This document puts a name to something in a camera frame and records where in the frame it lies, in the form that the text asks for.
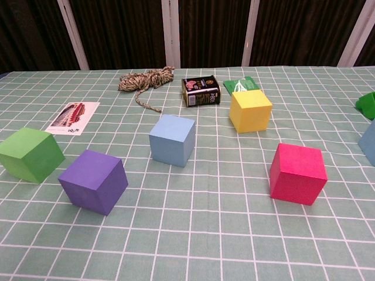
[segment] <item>rope bundle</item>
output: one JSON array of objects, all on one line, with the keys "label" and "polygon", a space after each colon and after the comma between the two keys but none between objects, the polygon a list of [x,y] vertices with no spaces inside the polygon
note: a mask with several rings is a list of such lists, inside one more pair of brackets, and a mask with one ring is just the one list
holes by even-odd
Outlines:
[{"label": "rope bundle", "polygon": [[119,91],[134,91],[138,90],[135,94],[135,101],[140,106],[154,110],[161,113],[161,109],[154,108],[149,104],[145,104],[139,100],[139,95],[146,91],[149,87],[158,88],[161,85],[173,81],[172,70],[175,69],[171,66],[166,66],[163,69],[149,70],[146,73],[125,74],[120,77],[118,85]]}]

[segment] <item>light blue cube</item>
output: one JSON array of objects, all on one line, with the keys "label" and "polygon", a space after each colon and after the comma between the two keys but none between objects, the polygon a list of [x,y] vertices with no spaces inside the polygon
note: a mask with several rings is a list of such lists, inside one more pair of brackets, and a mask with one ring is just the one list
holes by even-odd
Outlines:
[{"label": "light blue cube", "polygon": [[371,165],[375,166],[375,120],[363,134],[358,144]]},{"label": "light blue cube", "polygon": [[149,134],[153,160],[185,167],[195,144],[195,121],[163,115]]}]

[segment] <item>purple cube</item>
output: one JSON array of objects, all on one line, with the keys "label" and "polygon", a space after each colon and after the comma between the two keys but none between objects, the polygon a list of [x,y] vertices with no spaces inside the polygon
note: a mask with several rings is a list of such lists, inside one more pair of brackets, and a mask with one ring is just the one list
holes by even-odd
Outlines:
[{"label": "purple cube", "polygon": [[59,177],[73,205],[108,215],[128,186],[121,159],[85,150]]}]

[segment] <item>green checkered tablecloth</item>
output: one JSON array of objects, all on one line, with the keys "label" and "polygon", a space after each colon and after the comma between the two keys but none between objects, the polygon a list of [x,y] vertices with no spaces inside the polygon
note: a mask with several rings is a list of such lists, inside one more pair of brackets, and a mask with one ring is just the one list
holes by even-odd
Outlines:
[{"label": "green checkered tablecloth", "polygon": [[[14,72],[0,79],[0,141],[46,129],[65,104],[100,102],[81,136],[57,135],[67,160],[43,184],[0,166],[0,280],[375,280],[375,167],[354,108],[375,68],[177,69],[141,95],[195,119],[185,168],[150,158],[160,115],[117,91],[131,70]],[[186,108],[181,79],[215,75],[221,104]],[[273,103],[265,132],[237,134],[225,80],[251,76]],[[320,148],[329,182],[311,207],[272,200],[280,142]],[[85,149],[120,157],[129,186],[107,217],[70,204],[58,175]]]}]

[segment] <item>curtain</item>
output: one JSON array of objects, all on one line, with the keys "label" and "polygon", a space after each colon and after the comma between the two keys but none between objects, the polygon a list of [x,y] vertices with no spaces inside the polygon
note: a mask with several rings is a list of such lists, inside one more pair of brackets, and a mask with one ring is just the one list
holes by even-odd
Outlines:
[{"label": "curtain", "polygon": [[179,0],[181,67],[240,66],[250,3]]},{"label": "curtain", "polygon": [[0,73],[79,69],[57,1],[2,0],[0,18]]},{"label": "curtain", "polygon": [[261,0],[251,66],[337,66],[365,0]]},{"label": "curtain", "polygon": [[371,30],[354,66],[375,66],[375,26]]},{"label": "curtain", "polygon": [[161,1],[70,0],[90,69],[165,66]]}]

